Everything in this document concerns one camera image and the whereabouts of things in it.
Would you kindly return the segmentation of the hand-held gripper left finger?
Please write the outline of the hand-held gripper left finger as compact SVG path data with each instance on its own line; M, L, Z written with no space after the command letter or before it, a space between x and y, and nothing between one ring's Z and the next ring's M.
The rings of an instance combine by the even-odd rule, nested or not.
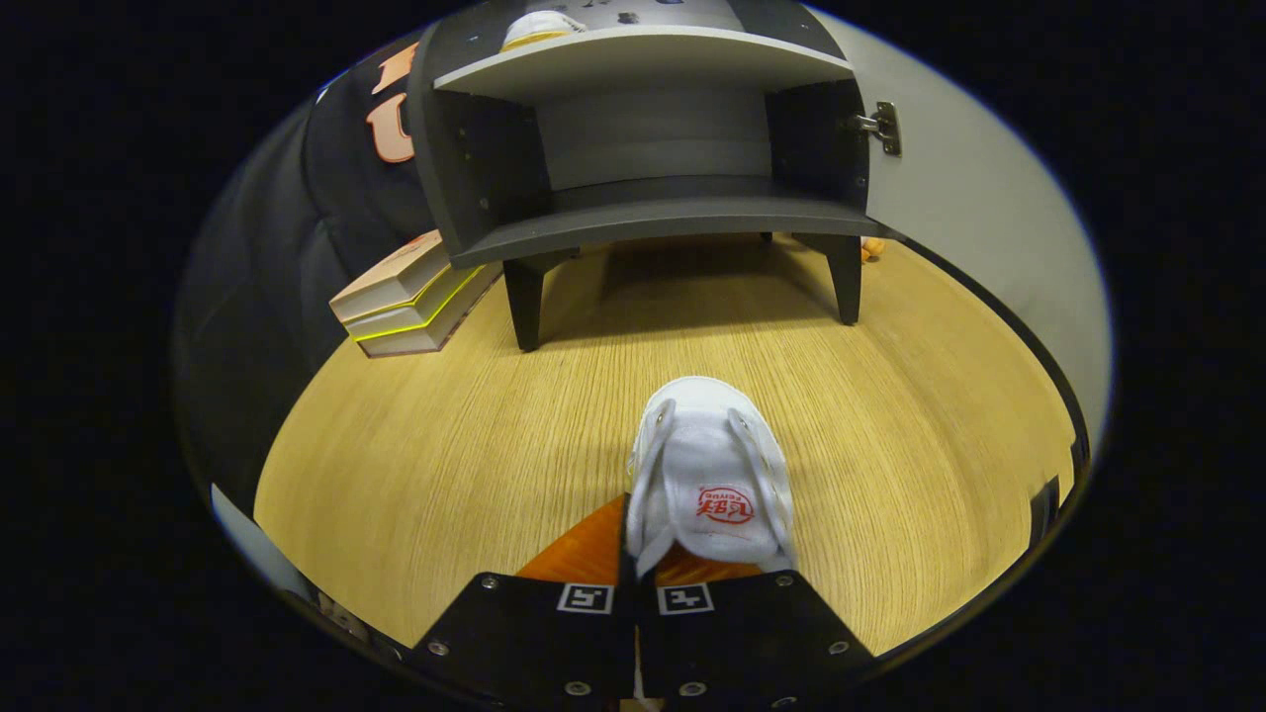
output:
M517 574L480 571L411 649L411 670L487 711L615 711L633 693L625 497Z

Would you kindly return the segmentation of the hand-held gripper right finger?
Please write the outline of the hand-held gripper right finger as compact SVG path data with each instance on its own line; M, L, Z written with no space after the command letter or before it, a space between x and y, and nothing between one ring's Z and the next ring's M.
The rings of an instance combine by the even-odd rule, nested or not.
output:
M652 711L820 711L874 654L800 571L633 582L633 696Z

